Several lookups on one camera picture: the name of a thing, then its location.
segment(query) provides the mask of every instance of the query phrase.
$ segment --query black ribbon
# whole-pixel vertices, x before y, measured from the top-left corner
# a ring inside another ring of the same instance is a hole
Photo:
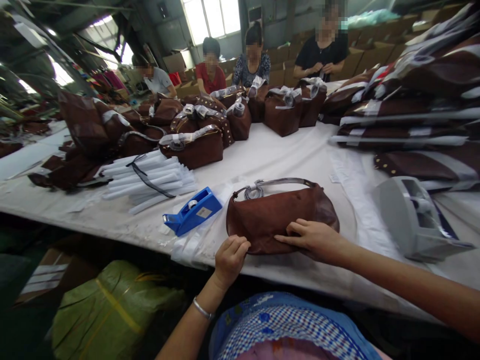
[[[145,185],[147,185],[149,188],[152,188],[153,190],[159,192],[162,195],[165,195],[169,199],[174,198],[175,197],[174,195],[152,184],[152,182],[148,179],[148,175],[144,173],[142,170],[140,170],[139,166],[135,163],[137,160],[141,160],[145,155],[146,154],[138,155],[135,159],[133,159],[131,163],[127,164],[126,167],[128,168],[129,166],[131,166],[133,168],[133,171],[135,171],[135,174],[137,174],[140,180],[142,180],[145,183]]]

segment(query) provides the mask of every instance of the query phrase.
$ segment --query hand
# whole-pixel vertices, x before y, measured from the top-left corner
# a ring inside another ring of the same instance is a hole
[[[291,222],[286,232],[289,236],[275,235],[275,239],[301,248],[309,258],[334,266],[343,267],[356,246],[325,223],[297,219]],[[297,233],[300,237],[291,236]]]
[[[317,62],[313,67],[308,69],[308,73],[310,75],[318,73],[320,70],[322,70],[323,67],[324,67],[324,65],[321,62]]]
[[[221,290],[226,292],[235,282],[251,245],[246,237],[232,235],[220,246],[215,255],[212,279]]]
[[[323,72],[325,74],[331,74],[334,71],[334,64],[328,63],[323,67]]]

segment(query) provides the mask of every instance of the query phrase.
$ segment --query green plastic bag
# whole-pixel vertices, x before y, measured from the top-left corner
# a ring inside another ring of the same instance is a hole
[[[66,292],[53,319],[57,359],[131,359],[159,310],[173,310],[183,290],[156,286],[127,261],[111,262],[94,280]]]

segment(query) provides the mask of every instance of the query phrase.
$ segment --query silver bracelet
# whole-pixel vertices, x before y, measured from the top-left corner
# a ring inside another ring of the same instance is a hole
[[[208,321],[212,320],[215,316],[215,314],[211,314],[211,313],[208,313],[206,312],[200,305],[199,303],[197,302],[197,297],[195,296],[193,298],[193,305],[195,305],[196,309],[204,316],[207,318]]]

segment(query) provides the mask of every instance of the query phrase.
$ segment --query gray tape dispenser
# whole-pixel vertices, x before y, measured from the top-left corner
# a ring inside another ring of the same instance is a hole
[[[455,232],[415,177],[397,176],[377,186],[373,196],[391,236],[408,259],[437,263],[476,247]]]

